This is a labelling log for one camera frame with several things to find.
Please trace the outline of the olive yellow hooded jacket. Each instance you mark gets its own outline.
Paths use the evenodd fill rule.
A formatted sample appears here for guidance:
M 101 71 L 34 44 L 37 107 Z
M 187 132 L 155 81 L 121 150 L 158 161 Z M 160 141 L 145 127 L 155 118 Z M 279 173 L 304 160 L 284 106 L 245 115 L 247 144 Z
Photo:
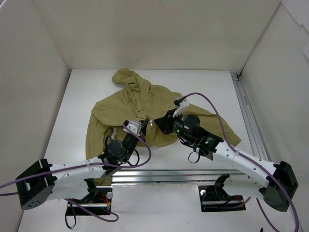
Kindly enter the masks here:
M 119 69 L 113 75 L 112 82 L 125 87 L 98 101 L 92 109 L 85 139 L 86 159 L 92 159 L 104 152 L 104 142 L 113 134 L 114 128 L 116 128 L 114 139 L 124 139 L 126 133 L 122 125 L 125 120 L 139 121 L 148 118 L 154 121 L 174 109 L 174 100 L 181 96 L 181 93 L 172 92 L 164 86 L 151 84 L 127 68 Z M 183 116 L 190 114 L 199 117 L 201 127 L 224 138 L 219 119 L 215 114 L 194 104 L 190 104 Z M 238 145 L 241 139 L 223 118 L 221 120 L 230 144 Z M 148 123 L 146 142 L 149 147 L 165 147 L 177 140 L 176 134 L 164 135 L 156 124 L 151 127 Z

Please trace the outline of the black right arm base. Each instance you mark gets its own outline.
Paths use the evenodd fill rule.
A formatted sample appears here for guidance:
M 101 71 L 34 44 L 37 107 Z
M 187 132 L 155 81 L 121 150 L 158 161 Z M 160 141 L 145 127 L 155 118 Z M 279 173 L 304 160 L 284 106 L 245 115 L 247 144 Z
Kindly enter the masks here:
M 213 185 L 198 186 L 200 208 L 203 213 L 245 211 L 246 200 L 240 195 L 229 195 L 223 189 L 229 174 L 221 175 Z

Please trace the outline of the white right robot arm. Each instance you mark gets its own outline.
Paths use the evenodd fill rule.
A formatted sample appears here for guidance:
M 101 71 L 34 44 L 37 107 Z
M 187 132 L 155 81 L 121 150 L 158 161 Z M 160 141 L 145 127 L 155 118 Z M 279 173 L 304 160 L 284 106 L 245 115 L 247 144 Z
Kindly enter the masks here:
M 220 176 L 213 185 L 214 195 L 225 199 L 244 189 L 250 197 L 263 199 L 271 208 L 286 212 L 298 188 L 296 176 L 290 164 L 279 164 L 258 159 L 237 150 L 227 140 L 210 133 L 200 125 L 196 115 L 178 115 L 172 110 L 155 124 L 166 135 L 174 133 L 181 143 L 191 147 L 200 157 L 226 164 L 248 175 L 243 181 L 233 181 L 229 175 Z

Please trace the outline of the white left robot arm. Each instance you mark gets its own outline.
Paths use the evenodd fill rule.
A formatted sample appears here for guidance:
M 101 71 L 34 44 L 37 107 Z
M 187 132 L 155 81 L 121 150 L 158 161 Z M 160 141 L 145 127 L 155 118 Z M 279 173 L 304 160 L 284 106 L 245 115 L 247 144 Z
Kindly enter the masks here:
M 128 163 L 139 141 L 146 135 L 148 120 L 125 121 L 123 140 L 105 142 L 105 151 L 92 159 L 74 163 L 51 164 L 40 159 L 16 180 L 22 210 L 30 210 L 46 201 L 60 199 L 93 202 L 97 196 L 94 180 L 111 176 Z

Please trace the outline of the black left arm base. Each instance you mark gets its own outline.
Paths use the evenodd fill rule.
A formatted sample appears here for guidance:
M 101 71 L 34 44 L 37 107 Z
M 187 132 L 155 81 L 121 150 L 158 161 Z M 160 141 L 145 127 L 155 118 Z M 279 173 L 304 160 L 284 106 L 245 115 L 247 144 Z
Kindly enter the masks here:
M 97 216 L 109 216 L 112 209 L 112 186 L 100 186 L 97 190 L 98 193 L 90 200 L 72 200 Z M 78 216 L 91 216 L 91 214 L 75 204 L 67 203 L 64 218 L 68 229 L 72 230 L 76 227 Z

